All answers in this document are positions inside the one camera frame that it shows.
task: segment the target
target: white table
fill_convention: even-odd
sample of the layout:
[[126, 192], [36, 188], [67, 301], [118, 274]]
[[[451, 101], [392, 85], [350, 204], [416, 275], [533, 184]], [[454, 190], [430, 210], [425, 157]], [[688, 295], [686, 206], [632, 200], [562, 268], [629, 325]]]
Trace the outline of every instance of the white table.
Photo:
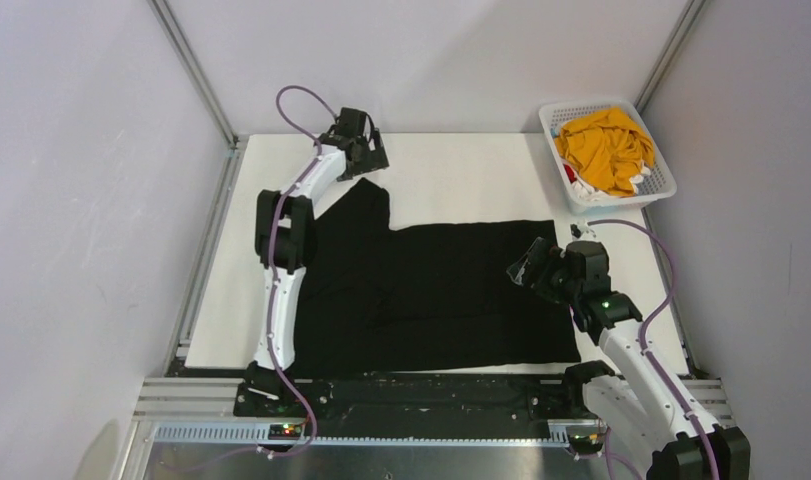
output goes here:
[[[554, 220], [559, 246], [571, 241], [570, 224], [579, 217], [568, 211], [543, 135], [383, 134], [383, 140], [390, 167], [367, 178], [390, 192], [391, 229], [439, 222]], [[264, 315], [263, 266], [253, 248], [256, 199], [262, 189], [281, 188], [313, 153], [312, 143], [301, 135], [249, 139], [196, 319], [187, 367], [245, 368], [252, 360]], [[332, 186], [315, 207], [316, 215], [353, 184]], [[593, 218], [644, 222], [640, 209], [587, 217]], [[613, 288], [629, 295], [648, 314], [665, 296], [649, 240], [619, 225], [601, 225], [596, 232], [608, 249]], [[649, 335], [676, 373], [688, 373], [669, 308], [655, 320]], [[586, 333], [576, 330], [576, 344], [582, 361], [611, 363]], [[455, 371], [547, 374], [563, 373], [567, 366], [524, 364]]]

